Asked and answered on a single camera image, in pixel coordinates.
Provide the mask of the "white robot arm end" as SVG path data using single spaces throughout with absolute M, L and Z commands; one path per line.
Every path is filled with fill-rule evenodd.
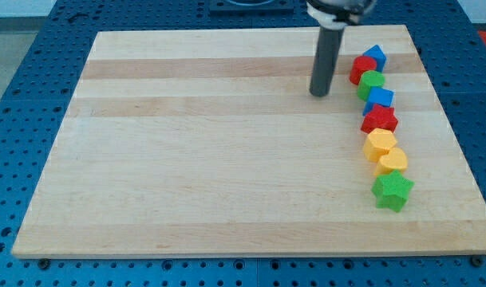
M 307 13 L 330 30 L 360 25 L 376 4 L 377 0 L 306 0 Z

